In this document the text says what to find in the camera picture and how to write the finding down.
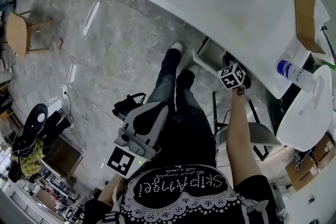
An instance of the cardboard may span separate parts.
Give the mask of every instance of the cardboard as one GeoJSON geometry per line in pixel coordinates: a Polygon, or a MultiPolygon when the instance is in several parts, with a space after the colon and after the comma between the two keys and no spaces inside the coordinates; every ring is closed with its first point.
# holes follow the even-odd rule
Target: cardboard
{"type": "Polygon", "coordinates": [[[301,169],[297,171],[295,169],[296,163],[292,162],[286,167],[287,174],[293,185],[293,188],[298,191],[302,189],[306,184],[312,181],[314,177],[318,175],[318,169],[316,168],[314,160],[307,156],[302,162],[301,169]]]}
{"type": "Polygon", "coordinates": [[[336,153],[334,142],[325,134],[315,150],[312,151],[313,159],[318,169],[323,170],[333,159],[336,153]]]}
{"type": "Polygon", "coordinates": [[[307,50],[326,54],[315,42],[316,0],[295,0],[296,35],[307,50]]]}

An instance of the jeans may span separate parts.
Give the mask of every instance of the jeans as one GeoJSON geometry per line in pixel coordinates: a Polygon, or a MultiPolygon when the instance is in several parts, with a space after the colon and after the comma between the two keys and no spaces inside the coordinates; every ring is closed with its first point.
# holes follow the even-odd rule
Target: jeans
{"type": "Polygon", "coordinates": [[[0,12],[12,10],[14,8],[15,0],[0,0],[0,12]]]}
{"type": "Polygon", "coordinates": [[[172,165],[204,164],[216,167],[216,146],[206,115],[190,88],[195,76],[189,70],[176,80],[176,109],[174,103],[176,69],[181,53],[167,51],[153,93],[148,102],[162,101],[169,107],[168,117],[158,139],[161,152],[147,169],[172,165]]]}
{"type": "Polygon", "coordinates": [[[49,118],[47,118],[41,132],[41,136],[46,135],[43,139],[43,155],[47,155],[50,151],[51,145],[60,136],[60,134],[68,127],[71,126],[67,118],[61,119],[58,111],[55,111],[49,118]]]}

